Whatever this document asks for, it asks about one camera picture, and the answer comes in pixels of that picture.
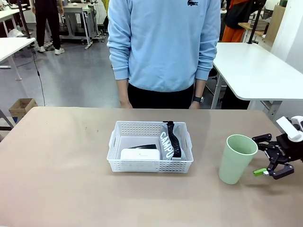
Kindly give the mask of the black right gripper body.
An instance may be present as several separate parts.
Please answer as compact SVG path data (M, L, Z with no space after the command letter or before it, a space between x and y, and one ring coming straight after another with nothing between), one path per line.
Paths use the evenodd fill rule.
M277 164L284 164L296 160L303 161L303 142L292 142L286 133L276 137L276 141L270 141L273 148L269 150L269 160Z

